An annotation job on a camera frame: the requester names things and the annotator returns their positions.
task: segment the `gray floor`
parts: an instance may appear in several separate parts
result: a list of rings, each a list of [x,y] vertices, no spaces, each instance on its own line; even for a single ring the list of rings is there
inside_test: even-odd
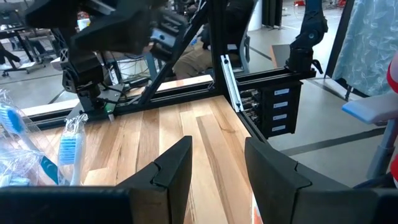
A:
[[[270,55],[272,44],[289,44],[300,32],[303,7],[293,7],[291,2],[282,19],[282,29],[263,27],[252,31],[250,70],[261,72],[273,69],[272,62],[263,55]],[[340,20],[341,9],[325,10],[329,32],[315,48],[314,58],[319,59],[326,69],[331,47]],[[138,73],[145,71],[140,62]],[[137,68],[128,68],[126,73],[137,73]],[[26,74],[10,73],[10,77],[0,77],[0,88],[10,91],[15,104],[20,108],[43,105],[73,99],[76,96],[63,92],[60,72],[47,66],[44,69]],[[325,174],[348,186],[366,180],[366,169],[381,141],[383,129],[366,125],[341,111],[345,103],[338,95],[345,90],[330,79],[304,81],[295,134],[270,138],[275,149],[286,153],[310,168]]]

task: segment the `toothbrush head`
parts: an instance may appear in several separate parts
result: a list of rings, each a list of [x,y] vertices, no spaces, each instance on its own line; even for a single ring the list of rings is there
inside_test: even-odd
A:
[[[73,165],[75,163],[76,150],[79,149],[80,144],[81,137],[79,134],[62,136],[58,152],[58,165]]]
[[[0,123],[9,133],[21,134],[25,131],[25,125],[15,108],[0,103]]]

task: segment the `clear plastic packaging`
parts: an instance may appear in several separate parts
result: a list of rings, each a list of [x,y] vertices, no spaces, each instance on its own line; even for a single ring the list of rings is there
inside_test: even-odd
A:
[[[81,170],[86,156],[85,123],[87,114],[67,119],[58,151],[58,184],[81,185]]]
[[[0,90],[0,123],[0,187],[56,184],[57,166],[47,157],[55,155],[53,147],[6,90]]]

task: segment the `metal pole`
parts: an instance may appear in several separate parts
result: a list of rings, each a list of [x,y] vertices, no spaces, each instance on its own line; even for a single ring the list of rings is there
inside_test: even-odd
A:
[[[151,53],[146,53],[144,54],[145,60],[147,60],[147,65],[148,65],[148,70],[149,70],[149,75],[150,79],[154,81],[157,77],[157,70],[156,70],[156,65],[155,65],[155,59],[152,56]]]
[[[368,178],[375,179],[386,174],[392,155],[395,150],[394,143],[398,135],[398,119],[388,121],[381,144],[372,159],[368,169]]]
[[[207,0],[208,22],[210,25],[211,57],[213,59],[214,81],[216,89],[229,100],[228,87],[221,66],[221,56],[226,55],[225,41],[225,0]]]

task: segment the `blue patterned fabric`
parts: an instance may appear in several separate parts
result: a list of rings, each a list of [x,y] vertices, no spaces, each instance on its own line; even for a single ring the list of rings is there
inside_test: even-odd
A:
[[[398,52],[398,0],[355,0],[333,79],[369,96],[390,90],[386,72]]]

